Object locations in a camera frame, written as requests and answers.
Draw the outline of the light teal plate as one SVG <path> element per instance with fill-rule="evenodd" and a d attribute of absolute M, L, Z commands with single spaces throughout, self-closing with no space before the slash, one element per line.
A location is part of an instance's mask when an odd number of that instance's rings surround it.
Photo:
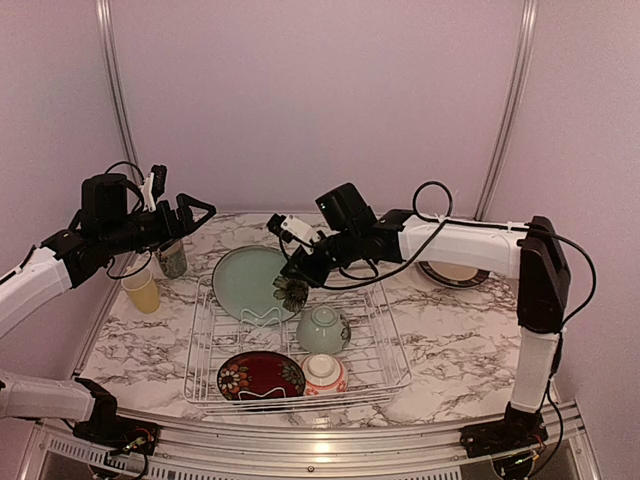
<path fill-rule="evenodd" d="M 308 285 L 281 274 L 284 255 L 250 245 L 225 254 L 212 273 L 213 292 L 221 308 L 242 323 L 262 327 L 285 322 L 300 312 Z"/>

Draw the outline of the floral ceramic tumbler cup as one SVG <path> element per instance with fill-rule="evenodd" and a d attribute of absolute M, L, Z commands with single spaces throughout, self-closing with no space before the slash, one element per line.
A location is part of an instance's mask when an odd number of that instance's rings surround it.
<path fill-rule="evenodd" d="M 157 250 L 155 257 L 162 274 L 167 279 L 176 279 L 185 274 L 188 269 L 184 245 L 181 240 L 172 243 L 164 250 Z"/>

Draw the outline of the yellow mug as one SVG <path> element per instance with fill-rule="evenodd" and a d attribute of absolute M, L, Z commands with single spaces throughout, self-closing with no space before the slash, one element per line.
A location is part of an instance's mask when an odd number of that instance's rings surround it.
<path fill-rule="evenodd" d="M 144 314 L 155 312 L 160 306 L 158 288 L 152 272 L 148 268 L 136 270 L 128 267 L 121 287 L 134 306 Z"/>

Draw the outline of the dark red floral plate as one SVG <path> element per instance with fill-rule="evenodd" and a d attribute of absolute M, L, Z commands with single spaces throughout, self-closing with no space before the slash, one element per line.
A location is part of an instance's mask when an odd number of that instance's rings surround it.
<path fill-rule="evenodd" d="M 216 386 L 229 401 L 286 399 L 302 396 L 306 377 L 292 358 L 273 351 L 249 351 L 226 360 Z"/>

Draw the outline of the black rimmed grey plate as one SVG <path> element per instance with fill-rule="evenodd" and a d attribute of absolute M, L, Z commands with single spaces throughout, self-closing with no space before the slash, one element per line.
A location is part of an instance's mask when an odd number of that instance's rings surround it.
<path fill-rule="evenodd" d="M 418 268 L 436 284 L 462 290 L 476 288 L 490 276 L 490 272 L 486 270 L 445 262 L 421 261 Z"/>

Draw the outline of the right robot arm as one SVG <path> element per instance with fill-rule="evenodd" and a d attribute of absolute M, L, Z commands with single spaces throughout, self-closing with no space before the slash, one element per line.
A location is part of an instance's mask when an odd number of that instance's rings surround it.
<path fill-rule="evenodd" d="M 534 431 L 554 359 L 561 343 L 571 274 L 551 221 L 535 216 L 527 223 L 477 222 L 449 213 L 427 216 L 417 208 L 377 216 L 352 183 L 315 201 L 331 232 L 325 234 L 292 215 L 275 214 L 268 230 L 298 248 L 281 274 L 326 288 L 329 274 L 356 261 L 450 265 L 478 274 L 496 273 L 517 283 L 521 346 L 516 379 L 495 438 L 515 448 Z"/>

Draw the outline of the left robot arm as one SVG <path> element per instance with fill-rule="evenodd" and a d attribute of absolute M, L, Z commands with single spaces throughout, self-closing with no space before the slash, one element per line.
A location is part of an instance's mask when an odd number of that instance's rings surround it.
<path fill-rule="evenodd" d="M 216 214 L 214 205 L 181 193 L 163 200 L 166 169 L 156 165 L 141 185 L 122 173 L 85 180 L 81 207 L 70 225 L 40 244 L 1 278 L 1 335 L 9 336 L 49 301 L 80 287 L 117 256 L 165 250 Z M 117 400 L 86 378 L 53 380 L 1 370 L 1 415 L 75 422 L 78 433 L 106 445 L 125 438 Z"/>

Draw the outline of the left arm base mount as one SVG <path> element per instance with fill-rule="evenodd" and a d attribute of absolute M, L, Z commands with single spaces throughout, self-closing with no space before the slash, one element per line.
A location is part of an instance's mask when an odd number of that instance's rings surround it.
<path fill-rule="evenodd" d="M 75 437 L 108 447 L 110 455 L 139 453 L 152 455 L 155 451 L 160 427 L 156 423 L 116 415 L 106 421 L 77 422 Z"/>

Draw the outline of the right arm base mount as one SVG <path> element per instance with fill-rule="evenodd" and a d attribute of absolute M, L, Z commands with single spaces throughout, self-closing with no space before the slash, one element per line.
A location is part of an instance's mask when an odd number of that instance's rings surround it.
<path fill-rule="evenodd" d="M 504 418 L 463 427 L 460 444 L 469 458 L 477 458 L 544 443 L 547 439 L 541 420 L 527 423 Z"/>

